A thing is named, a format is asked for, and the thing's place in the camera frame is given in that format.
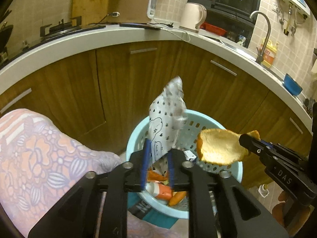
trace electrical outlet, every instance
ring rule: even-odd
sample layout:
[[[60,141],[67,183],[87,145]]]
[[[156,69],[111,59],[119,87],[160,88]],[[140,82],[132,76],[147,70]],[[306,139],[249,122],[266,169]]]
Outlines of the electrical outlet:
[[[272,11],[277,12],[277,8],[278,8],[278,6],[275,3],[273,3]]]

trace blue gripper pad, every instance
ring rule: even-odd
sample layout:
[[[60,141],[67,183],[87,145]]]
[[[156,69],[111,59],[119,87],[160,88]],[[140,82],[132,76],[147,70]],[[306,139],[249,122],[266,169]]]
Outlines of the blue gripper pad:
[[[172,161],[172,154],[170,152],[167,153],[167,165],[168,165],[169,186],[173,188],[175,183],[175,174],[174,174],[174,165]]]
[[[141,189],[145,189],[146,185],[146,178],[147,178],[147,170],[150,166],[150,160],[151,160],[151,141],[148,139],[145,139],[144,146],[143,146],[143,161],[141,166],[141,173],[140,173],[140,183],[141,183]]]

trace wooden cabinet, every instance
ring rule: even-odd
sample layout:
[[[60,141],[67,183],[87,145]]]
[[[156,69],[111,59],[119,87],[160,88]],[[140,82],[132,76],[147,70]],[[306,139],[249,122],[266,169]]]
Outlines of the wooden cabinet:
[[[257,130],[261,139],[280,143],[302,156],[309,153],[312,140],[310,132],[292,110],[271,91],[241,133],[251,130]],[[245,187],[253,187],[270,183],[272,180],[264,173],[264,169],[259,157],[251,154],[243,161],[242,184]]]
[[[172,64],[162,52],[168,46],[169,41],[150,41],[97,49],[101,100],[116,151],[125,149],[132,131],[163,90],[161,73],[168,75]]]
[[[184,44],[174,75],[183,80],[189,109],[209,115],[240,132],[268,94],[268,88],[228,61]]]
[[[239,132],[268,94],[243,70],[181,41],[122,44],[97,50],[98,77],[111,138],[124,148],[169,80],[180,76],[187,108]]]
[[[95,51],[65,58],[26,76],[0,96],[0,108],[6,109],[2,115],[17,108],[41,113],[75,139],[91,131],[105,122]]]
[[[308,154],[312,136],[281,99],[240,68],[182,41],[121,44],[55,62],[5,91],[1,114],[27,108],[91,149],[121,153],[149,105],[176,76],[187,108],[234,132],[258,130],[266,141]],[[258,157],[246,158],[243,184],[268,181]]]

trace light blue plastic basket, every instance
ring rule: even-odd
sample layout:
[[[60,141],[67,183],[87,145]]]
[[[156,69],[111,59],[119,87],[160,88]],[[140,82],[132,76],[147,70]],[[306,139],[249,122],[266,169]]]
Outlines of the light blue plastic basket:
[[[196,153],[196,142],[197,135],[202,129],[225,129],[219,122],[215,121],[211,117],[199,113],[193,110],[186,110],[187,121],[184,128],[180,131],[178,135],[178,140],[176,143],[176,148],[181,150],[190,150],[194,154]],[[139,151],[143,148],[143,143],[147,137],[149,130],[149,117],[146,117],[142,122],[132,132],[128,146],[126,148],[126,160],[129,161],[130,156],[133,152]],[[239,182],[242,180],[243,165],[242,162],[235,162],[230,166],[218,166],[213,164],[207,164],[205,162],[200,162],[197,158],[196,162],[205,171],[212,173],[219,173],[221,170],[227,170],[234,176]],[[151,196],[147,191],[139,193],[139,196],[148,203],[151,207],[156,209],[165,215],[188,219],[188,201],[185,198],[180,203],[174,207],[169,207],[165,205],[164,201],[157,200]]]

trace faucet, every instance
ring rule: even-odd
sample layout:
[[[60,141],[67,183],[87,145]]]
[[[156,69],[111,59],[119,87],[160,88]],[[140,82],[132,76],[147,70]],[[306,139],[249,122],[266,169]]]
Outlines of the faucet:
[[[268,38],[270,37],[270,34],[271,34],[271,23],[270,23],[270,20],[268,19],[268,17],[261,11],[252,12],[251,15],[250,15],[250,19],[252,19],[257,14],[263,15],[264,18],[267,21],[267,34],[266,34],[266,38],[265,38],[262,50],[259,50],[259,48],[256,48],[256,50],[258,51],[258,56],[256,58],[256,63],[261,64],[261,62],[264,61],[264,58],[263,58],[264,52],[265,52],[265,49],[266,49],[266,46],[267,46]]]

